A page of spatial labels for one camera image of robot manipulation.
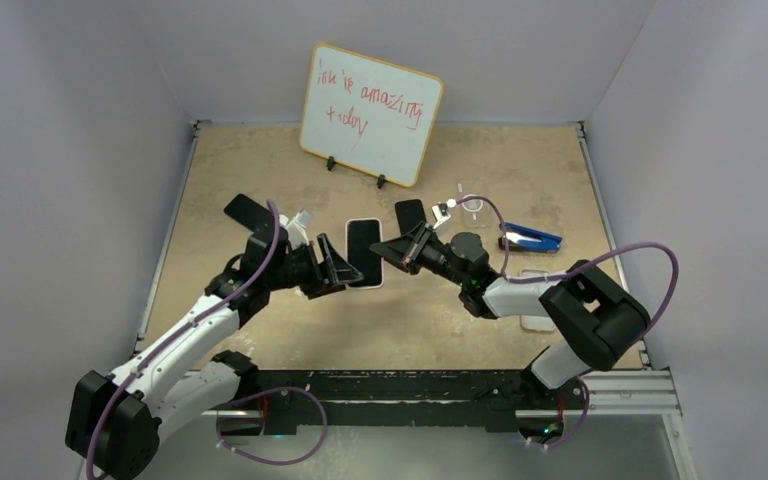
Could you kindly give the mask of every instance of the gray wall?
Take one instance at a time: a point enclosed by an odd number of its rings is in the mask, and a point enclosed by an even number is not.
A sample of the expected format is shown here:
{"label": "gray wall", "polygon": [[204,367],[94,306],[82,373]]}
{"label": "gray wall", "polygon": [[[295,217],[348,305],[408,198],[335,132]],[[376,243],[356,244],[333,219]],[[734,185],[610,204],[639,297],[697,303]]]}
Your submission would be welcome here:
{"label": "gray wall", "polygon": [[592,115],[654,0],[131,0],[194,118],[299,121],[313,45],[440,76],[440,119]]}
{"label": "gray wall", "polygon": [[[768,0],[657,1],[589,138],[617,240],[682,264],[648,340],[702,478],[768,478]],[[654,306],[666,262],[626,265]]]}
{"label": "gray wall", "polygon": [[0,478],[74,478],[75,382],[126,358],[188,148],[123,1],[0,1]]}

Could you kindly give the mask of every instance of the blue tool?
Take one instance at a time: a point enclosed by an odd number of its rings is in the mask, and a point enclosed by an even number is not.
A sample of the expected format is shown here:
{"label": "blue tool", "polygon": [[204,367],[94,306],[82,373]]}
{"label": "blue tool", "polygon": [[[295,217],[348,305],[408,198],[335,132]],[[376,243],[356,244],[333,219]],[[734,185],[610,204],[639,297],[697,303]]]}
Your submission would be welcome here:
{"label": "blue tool", "polygon": [[522,225],[505,222],[508,233],[499,237],[499,248],[505,249],[505,241],[512,252],[555,253],[561,248],[563,238],[550,233],[532,230]]}

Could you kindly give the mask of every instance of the black smartphone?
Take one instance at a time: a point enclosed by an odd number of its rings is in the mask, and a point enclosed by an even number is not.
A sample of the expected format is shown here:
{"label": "black smartphone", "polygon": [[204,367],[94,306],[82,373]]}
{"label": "black smartphone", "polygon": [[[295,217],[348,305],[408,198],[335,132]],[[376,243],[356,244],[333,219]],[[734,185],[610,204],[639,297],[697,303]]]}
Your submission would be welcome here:
{"label": "black smartphone", "polygon": [[396,220],[399,221],[399,234],[404,235],[413,230],[420,222],[425,223],[425,207],[422,200],[402,200],[396,202]]}
{"label": "black smartphone", "polygon": [[275,228],[272,225],[272,212],[242,193],[234,197],[223,211],[252,232],[261,229],[271,231]]}
{"label": "black smartphone", "polygon": [[369,246],[381,241],[381,220],[358,218],[346,222],[346,260],[360,270],[363,280],[348,288],[375,288],[384,283],[384,259]]}

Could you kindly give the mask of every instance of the tabletop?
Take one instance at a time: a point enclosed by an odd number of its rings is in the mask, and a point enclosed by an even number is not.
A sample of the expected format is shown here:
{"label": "tabletop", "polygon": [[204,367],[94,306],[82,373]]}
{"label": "tabletop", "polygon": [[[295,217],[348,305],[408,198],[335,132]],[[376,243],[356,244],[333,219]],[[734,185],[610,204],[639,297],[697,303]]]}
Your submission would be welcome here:
{"label": "tabletop", "polygon": [[[345,252],[345,224],[381,219],[385,239],[399,235],[394,203],[419,198],[426,209],[457,195],[457,184],[478,181],[506,221],[562,236],[556,254],[511,254],[509,274],[521,269],[565,270],[609,249],[590,175],[572,126],[436,126],[419,181],[386,184],[301,150],[296,126],[207,126],[201,129],[175,218],[145,340],[174,325],[245,248],[249,232],[225,216],[238,193],[281,213],[313,214],[308,236],[326,233]],[[448,235],[473,231],[498,268],[503,253],[491,222],[468,228],[457,212]],[[612,262],[601,267],[615,280]],[[381,288],[349,290],[315,300],[273,292],[269,305],[213,352],[240,351],[264,369],[523,368],[560,338],[522,329],[519,317],[473,318],[457,286],[430,272],[410,276],[384,266]],[[640,368],[636,349],[617,364]]]}

